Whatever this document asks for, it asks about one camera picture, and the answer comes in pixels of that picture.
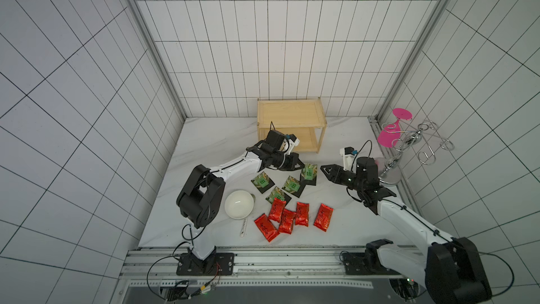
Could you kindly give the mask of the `green tea bag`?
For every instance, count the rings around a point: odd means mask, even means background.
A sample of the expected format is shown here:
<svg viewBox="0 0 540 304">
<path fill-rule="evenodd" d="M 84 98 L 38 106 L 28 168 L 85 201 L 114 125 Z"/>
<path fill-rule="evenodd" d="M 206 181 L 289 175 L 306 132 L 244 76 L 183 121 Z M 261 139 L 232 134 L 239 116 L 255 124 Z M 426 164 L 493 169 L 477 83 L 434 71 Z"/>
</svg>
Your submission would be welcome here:
<svg viewBox="0 0 540 304">
<path fill-rule="evenodd" d="M 289 176 L 283 185 L 284 191 L 297 198 L 301 197 L 304 188 L 305 187 L 302 185 L 302 183 L 292 176 Z"/>
<path fill-rule="evenodd" d="M 251 183 L 260 192 L 260 194 L 264 194 L 266 191 L 272 189 L 275 186 L 274 181 L 265 172 L 261 172 L 260 174 L 252 178 Z"/>
<path fill-rule="evenodd" d="M 285 191 L 283 191 L 282 189 L 280 189 L 278 187 L 274 187 L 272 189 L 270 195 L 268 195 L 268 197 L 266 198 L 266 200 L 270 204 L 273 204 L 275 199 L 285 201 L 285 203 L 288 204 L 291 201 L 291 196 L 289 196 L 287 193 L 285 193 Z"/>
<path fill-rule="evenodd" d="M 316 186 L 318 165 L 306 164 L 300 173 L 300 182 L 303 185 Z"/>
</svg>

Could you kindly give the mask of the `wooden two-tier shelf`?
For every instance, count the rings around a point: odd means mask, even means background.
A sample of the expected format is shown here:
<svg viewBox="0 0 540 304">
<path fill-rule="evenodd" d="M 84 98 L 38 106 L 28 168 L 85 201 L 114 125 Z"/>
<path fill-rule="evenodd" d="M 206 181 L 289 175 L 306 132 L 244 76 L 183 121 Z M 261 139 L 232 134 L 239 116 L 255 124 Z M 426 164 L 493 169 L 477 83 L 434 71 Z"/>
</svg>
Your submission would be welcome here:
<svg viewBox="0 0 540 304">
<path fill-rule="evenodd" d="M 265 139 L 270 129 L 276 129 L 284 135 L 295 135 L 299 139 L 296 152 L 319 153 L 326 127 L 320 98 L 257 102 L 259 140 Z"/>
</svg>

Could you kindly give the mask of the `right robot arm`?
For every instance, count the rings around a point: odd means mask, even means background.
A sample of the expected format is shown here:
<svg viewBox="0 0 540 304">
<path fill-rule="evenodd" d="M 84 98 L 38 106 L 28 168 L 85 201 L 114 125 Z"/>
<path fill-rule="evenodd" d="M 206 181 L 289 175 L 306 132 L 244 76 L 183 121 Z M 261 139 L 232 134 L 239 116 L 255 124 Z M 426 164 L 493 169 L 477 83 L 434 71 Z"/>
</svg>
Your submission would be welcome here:
<svg viewBox="0 0 540 304">
<path fill-rule="evenodd" d="M 327 180 L 356 192 L 360 202 L 399 230 L 416 248 L 389 239 L 367 243 L 362 267 L 371 274 L 391 270 L 413 279 L 435 303 L 481 303 L 493 297 L 475 244 L 439 230 L 407 207 L 378 177 L 373 158 L 360 157 L 354 171 L 333 164 L 320 167 Z"/>
</svg>

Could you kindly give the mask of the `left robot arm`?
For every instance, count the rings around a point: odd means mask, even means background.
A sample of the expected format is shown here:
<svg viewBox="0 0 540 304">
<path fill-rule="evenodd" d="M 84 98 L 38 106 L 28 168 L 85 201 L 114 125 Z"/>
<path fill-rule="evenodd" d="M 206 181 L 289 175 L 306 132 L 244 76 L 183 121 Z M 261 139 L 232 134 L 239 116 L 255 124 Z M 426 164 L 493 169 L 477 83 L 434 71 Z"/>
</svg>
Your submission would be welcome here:
<svg viewBox="0 0 540 304">
<path fill-rule="evenodd" d="M 237 159 L 215 167 L 194 167 L 176 200 L 181 215 L 190 221 L 197 235 L 188 239 L 194 258 L 205 262 L 216 250 L 204 229 L 216 218 L 226 185 L 267 168 L 279 171 L 303 169 L 305 164 L 293 151 L 299 143 L 295 135 L 284 135 L 271 129 L 265 139 L 247 147 Z"/>
</svg>

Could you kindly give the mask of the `red tea bag rightmost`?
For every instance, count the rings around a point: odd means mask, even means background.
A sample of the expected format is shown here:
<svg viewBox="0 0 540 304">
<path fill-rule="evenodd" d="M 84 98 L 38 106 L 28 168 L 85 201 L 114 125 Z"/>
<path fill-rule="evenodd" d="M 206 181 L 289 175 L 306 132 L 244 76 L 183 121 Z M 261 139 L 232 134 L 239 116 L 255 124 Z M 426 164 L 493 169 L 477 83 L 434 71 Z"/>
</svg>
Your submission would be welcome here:
<svg viewBox="0 0 540 304">
<path fill-rule="evenodd" d="M 319 228 L 323 232 L 327 232 L 330 226 L 332 215 L 333 208 L 326 204 L 321 204 L 314 220 L 314 226 Z"/>
</svg>

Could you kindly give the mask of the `red tea bag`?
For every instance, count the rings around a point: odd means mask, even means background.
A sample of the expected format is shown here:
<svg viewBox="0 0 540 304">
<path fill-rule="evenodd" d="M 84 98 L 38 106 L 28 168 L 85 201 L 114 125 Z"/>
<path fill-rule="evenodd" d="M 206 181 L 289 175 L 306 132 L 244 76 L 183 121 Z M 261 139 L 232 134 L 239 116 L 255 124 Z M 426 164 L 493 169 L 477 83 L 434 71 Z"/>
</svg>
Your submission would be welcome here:
<svg viewBox="0 0 540 304">
<path fill-rule="evenodd" d="M 323 232 L 327 232 L 330 226 L 332 215 L 333 208 L 326 204 L 321 204 L 314 220 L 314 226 L 319 228 Z"/>
<path fill-rule="evenodd" d="M 284 234 L 292 234 L 295 225 L 296 212 L 284 209 L 281 214 L 281 222 L 278 231 Z"/>
<path fill-rule="evenodd" d="M 268 218 L 274 222 L 281 222 L 283 211 L 285 210 L 287 202 L 279 198 L 275 198 L 271 205 L 271 210 L 268 214 Z"/>
<path fill-rule="evenodd" d="M 264 213 L 261 214 L 254 223 L 268 242 L 272 242 L 279 235 L 278 229 Z"/>
<path fill-rule="evenodd" d="M 296 203 L 295 225 L 304 227 L 309 226 L 309 204 L 302 202 Z"/>
</svg>

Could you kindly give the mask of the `red tea bag centre right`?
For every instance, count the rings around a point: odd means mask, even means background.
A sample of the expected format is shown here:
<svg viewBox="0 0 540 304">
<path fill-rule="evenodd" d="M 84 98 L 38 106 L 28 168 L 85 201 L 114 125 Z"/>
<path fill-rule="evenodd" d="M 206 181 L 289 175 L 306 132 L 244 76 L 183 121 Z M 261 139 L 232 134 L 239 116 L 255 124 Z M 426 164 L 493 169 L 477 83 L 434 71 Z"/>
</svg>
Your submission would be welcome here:
<svg viewBox="0 0 540 304">
<path fill-rule="evenodd" d="M 295 225 L 304 227 L 309 226 L 309 204 L 302 202 L 296 203 Z"/>
</svg>

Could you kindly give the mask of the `red tea bag upper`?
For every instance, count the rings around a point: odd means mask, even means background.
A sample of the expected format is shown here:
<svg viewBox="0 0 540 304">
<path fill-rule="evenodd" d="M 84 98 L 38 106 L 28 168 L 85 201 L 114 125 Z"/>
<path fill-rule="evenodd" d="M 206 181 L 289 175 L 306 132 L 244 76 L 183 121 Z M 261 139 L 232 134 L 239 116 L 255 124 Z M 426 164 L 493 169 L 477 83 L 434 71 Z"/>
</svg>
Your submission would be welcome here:
<svg viewBox="0 0 540 304">
<path fill-rule="evenodd" d="M 281 222 L 283 211 L 285 210 L 287 202 L 279 198 L 275 198 L 271 205 L 271 210 L 268 214 L 268 218 L 274 222 Z"/>
</svg>

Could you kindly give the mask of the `red tea bag middle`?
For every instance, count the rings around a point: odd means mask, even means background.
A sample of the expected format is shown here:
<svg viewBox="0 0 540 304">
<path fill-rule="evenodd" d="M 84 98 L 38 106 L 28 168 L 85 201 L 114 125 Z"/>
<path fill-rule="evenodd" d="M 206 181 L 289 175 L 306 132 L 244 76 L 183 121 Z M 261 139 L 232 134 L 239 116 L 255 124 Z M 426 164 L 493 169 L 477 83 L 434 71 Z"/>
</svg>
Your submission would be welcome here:
<svg viewBox="0 0 540 304">
<path fill-rule="evenodd" d="M 281 222 L 278 231 L 284 234 L 292 234 L 295 225 L 296 212 L 284 209 L 281 214 Z"/>
</svg>

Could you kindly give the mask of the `red tea bag leftmost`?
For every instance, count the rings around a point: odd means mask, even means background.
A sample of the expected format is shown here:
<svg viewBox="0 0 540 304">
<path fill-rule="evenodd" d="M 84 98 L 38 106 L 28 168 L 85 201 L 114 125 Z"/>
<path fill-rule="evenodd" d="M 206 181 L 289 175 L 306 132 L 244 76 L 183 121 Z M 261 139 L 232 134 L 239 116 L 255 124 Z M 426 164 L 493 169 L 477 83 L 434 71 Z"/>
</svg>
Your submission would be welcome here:
<svg viewBox="0 0 540 304">
<path fill-rule="evenodd" d="M 278 229 L 264 213 L 261 214 L 254 223 L 268 242 L 272 242 L 279 235 Z"/>
</svg>

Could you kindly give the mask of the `chrome cup rack stand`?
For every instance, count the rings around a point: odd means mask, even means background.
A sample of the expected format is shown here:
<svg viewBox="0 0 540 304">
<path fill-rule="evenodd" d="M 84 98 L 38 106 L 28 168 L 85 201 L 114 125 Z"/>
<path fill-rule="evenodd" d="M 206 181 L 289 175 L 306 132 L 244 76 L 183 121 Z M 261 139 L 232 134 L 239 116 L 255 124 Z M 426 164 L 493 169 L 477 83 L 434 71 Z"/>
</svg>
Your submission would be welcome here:
<svg viewBox="0 0 540 304">
<path fill-rule="evenodd" d="M 420 164 L 431 166 L 436 162 L 435 150 L 429 144 L 429 140 L 436 138 L 440 141 L 439 148 L 445 151 L 455 149 L 454 144 L 447 138 L 441 137 L 438 132 L 438 125 L 426 119 L 419 125 L 411 129 L 402 130 L 401 137 L 397 140 L 392 148 L 395 153 L 390 158 L 376 158 L 375 162 L 378 165 L 378 177 L 381 183 L 386 185 L 396 185 L 401 180 L 399 164 L 401 163 L 404 154 L 412 149 L 415 145 L 425 142 L 427 151 L 421 151 L 416 154 Z"/>
</svg>

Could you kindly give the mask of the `pink plastic wine glass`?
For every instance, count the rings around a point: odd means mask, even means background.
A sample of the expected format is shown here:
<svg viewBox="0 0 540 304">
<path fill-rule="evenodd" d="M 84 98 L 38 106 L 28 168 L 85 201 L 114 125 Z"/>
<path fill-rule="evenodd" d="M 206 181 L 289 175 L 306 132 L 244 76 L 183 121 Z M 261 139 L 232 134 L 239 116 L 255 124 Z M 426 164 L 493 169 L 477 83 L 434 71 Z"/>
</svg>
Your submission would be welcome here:
<svg viewBox="0 0 540 304">
<path fill-rule="evenodd" d="M 396 121 L 385 125 L 377 139 L 379 145 L 386 148 L 392 148 L 401 137 L 400 122 L 410 121 L 413 118 L 413 114 L 404 108 L 394 108 L 392 114 L 396 117 Z"/>
</svg>

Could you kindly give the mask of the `white bowl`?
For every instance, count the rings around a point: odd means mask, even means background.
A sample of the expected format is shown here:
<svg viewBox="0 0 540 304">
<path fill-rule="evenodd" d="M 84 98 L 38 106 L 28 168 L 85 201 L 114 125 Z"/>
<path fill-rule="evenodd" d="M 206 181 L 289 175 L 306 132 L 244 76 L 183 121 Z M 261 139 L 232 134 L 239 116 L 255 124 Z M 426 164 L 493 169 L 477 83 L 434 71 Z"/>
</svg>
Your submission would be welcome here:
<svg viewBox="0 0 540 304">
<path fill-rule="evenodd" d="M 243 220 L 253 211 L 255 196 L 245 190 L 233 191 L 224 204 L 226 214 L 233 220 Z"/>
</svg>

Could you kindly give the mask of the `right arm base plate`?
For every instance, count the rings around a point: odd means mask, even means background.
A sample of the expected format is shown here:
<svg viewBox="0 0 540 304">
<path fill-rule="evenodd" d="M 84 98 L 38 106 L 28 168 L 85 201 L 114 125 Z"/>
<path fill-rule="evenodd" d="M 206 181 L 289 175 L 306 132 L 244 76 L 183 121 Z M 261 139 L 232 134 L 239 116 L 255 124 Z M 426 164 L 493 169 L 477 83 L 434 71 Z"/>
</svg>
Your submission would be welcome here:
<svg viewBox="0 0 540 304">
<path fill-rule="evenodd" d="M 351 253 L 341 251 L 339 255 L 340 262 L 345 268 L 345 274 L 351 276 L 399 276 L 398 272 L 377 265 L 371 260 L 370 255 L 365 253 Z"/>
</svg>

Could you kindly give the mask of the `aluminium rail frame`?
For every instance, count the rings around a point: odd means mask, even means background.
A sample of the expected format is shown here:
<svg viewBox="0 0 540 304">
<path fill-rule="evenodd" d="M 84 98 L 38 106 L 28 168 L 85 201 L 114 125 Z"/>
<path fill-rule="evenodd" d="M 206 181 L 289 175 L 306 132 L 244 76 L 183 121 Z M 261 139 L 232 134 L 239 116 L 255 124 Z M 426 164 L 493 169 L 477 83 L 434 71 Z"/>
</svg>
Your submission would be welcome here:
<svg viewBox="0 0 540 304">
<path fill-rule="evenodd" d="M 409 287 L 413 279 L 399 276 L 351 276 L 340 262 L 341 251 L 364 253 L 365 246 L 271 247 L 268 249 L 217 249 L 234 253 L 229 276 L 178 276 L 179 257 L 186 250 L 142 249 L 129 251 L 112 295 L 112 303 L 123 303 L 131 288 L 145 288 L 151 298 L 165 302 L 169 289 L 180 284 L 196 290 L 214 287 L 355 287 L 371 289 L 373 280 L 397 280 Z"/>
</svg>

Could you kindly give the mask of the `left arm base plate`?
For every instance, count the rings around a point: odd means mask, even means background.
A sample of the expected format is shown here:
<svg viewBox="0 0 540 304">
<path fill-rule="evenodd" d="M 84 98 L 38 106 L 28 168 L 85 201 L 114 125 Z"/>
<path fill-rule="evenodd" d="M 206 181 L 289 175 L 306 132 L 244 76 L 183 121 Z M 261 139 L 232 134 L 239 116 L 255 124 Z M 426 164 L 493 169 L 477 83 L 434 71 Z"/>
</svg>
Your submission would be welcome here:
<svg viewBox="0 0 540 304">
<path fill-rule="evenodd" d="M 205 260 L 201 260 L 193 253 L 183 253 L 179 257 L 178 276 L 210 276 L 233 274 L 234 253 L 211 253 Z"/>
</svg>

